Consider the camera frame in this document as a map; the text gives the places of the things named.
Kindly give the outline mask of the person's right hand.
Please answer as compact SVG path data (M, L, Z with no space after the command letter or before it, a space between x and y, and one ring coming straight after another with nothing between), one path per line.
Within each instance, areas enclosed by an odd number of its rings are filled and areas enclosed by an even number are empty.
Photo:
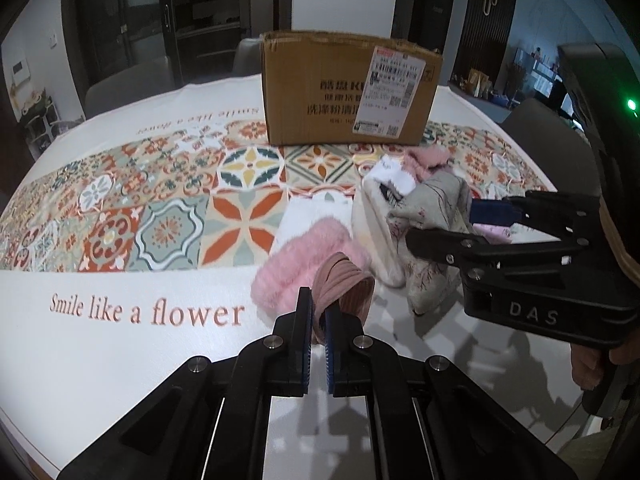
M600 384L604 375L600 359L601 353L597 350L578 344L570 346L572 379L582 390L593 390Z

